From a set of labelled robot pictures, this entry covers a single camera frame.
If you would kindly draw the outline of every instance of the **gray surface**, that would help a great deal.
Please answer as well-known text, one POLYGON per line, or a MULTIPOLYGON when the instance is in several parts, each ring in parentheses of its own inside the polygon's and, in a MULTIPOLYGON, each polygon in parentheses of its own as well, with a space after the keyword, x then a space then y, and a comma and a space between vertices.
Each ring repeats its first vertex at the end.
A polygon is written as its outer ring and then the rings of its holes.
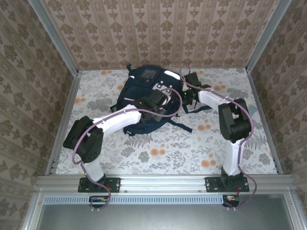
POLYGON ((257 195, 245 207, 221 205, 48 205, 39 230, 292 230, 283 195, 257 195))

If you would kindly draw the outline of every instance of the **vent slot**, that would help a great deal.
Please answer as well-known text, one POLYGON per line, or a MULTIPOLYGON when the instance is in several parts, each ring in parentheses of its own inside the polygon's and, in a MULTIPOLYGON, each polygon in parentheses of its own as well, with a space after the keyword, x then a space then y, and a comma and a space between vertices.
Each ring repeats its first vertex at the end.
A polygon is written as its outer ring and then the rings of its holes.
MULTIPOLYGON (((44 205, 88 205, 90 195, 46 195, 44 205)), ((223 204, 222 195, 113 195, 110 205, 223 204)))

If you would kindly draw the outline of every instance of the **wall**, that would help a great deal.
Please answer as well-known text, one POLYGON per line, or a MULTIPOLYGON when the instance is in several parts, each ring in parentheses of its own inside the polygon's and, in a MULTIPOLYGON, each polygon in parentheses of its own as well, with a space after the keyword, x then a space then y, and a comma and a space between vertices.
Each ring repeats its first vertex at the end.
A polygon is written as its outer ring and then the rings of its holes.
POLYGON ((307 1, 293 0, 252 71, 285 173, 307 210, 307 1))
POLYGON ((18 229, 72 76, 26 0, 0 1, 0 229, 18 229))
POLYGON ((277 0, 43 0, 79 69, 240 66, 277 0))

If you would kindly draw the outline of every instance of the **floor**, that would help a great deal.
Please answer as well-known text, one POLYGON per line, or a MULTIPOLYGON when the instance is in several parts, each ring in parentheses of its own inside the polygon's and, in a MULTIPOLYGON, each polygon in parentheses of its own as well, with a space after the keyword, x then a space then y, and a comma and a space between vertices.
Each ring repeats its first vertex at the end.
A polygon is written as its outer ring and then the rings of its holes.
MULTIPOLYGON (((202 84, 231 98, 244 98, 255 123, 254 136, 246 143, 241 167, 250 174, 277 173, 245 69, 192 69, 202 84)), ((91 70, 82 73, 71 113, 69 132, 76 119, 110 113, 128 78, 127 70, 91 70)), ((213 110, 173 117, 193 129, 165 124, 148 135, 129 137, 122 130, 104 139, 100 164, 106 174, 219 174, 224 163, 225 140, 213 110)), ((71 162, 72 150, 62 149, 57 174, 82 173, 71 162)))

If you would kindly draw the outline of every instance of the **floral wallpaper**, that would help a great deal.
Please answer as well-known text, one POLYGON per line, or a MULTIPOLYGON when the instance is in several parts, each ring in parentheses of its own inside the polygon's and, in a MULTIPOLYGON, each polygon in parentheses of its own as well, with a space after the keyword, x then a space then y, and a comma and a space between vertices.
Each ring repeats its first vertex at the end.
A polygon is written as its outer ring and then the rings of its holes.
MULTIPOLYGON (((251 174, 277 173, 245 69, 192 71, 197 72, 202 84, 246 100, 256 128, 245 145, 242 168, 251 174)), ((116 103, 127 78, 127 70, 83 71, 67 134, 74 121, 85 115, 95 118, 110 114, 110 106, 116 103)), ((104 137, 99 156, 102 169, 106 174, 220 174, 225 140, 217 113, 211 109, 185 114, 181 110, 172 120, 191 127, 193 132, 166 123, 146 135, 129 137, 119 130, 104 137)), ((71 154, 72 150, 62 149, 56 173, 82 174, 82 169, 72 164, 71 154)))
POLYGON ((43 0, 79 69, 245 66, 278 0, 43 0))
POLYGON ((0 229, 22 225, 72 76, 26 0, 0 0, 0 229))
POLYGON ((285 173, 307 211, 307 1, 293 0, 252 71, 285 173))

